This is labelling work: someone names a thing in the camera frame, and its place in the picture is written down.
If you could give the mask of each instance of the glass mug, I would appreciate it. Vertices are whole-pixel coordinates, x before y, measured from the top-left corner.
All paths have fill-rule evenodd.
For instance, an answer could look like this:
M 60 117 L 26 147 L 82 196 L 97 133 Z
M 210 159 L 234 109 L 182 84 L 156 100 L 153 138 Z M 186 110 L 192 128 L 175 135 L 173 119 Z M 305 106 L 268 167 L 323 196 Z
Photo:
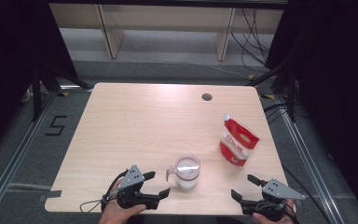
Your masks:
M 179 188 L 192 189 L 199 181 L 200 168 L 200 161 L 196 156 L 182 155 L 175 165 L 167 169 L 166 180 L 168 181 L 169 175 L 175 174 L 175 182 Z

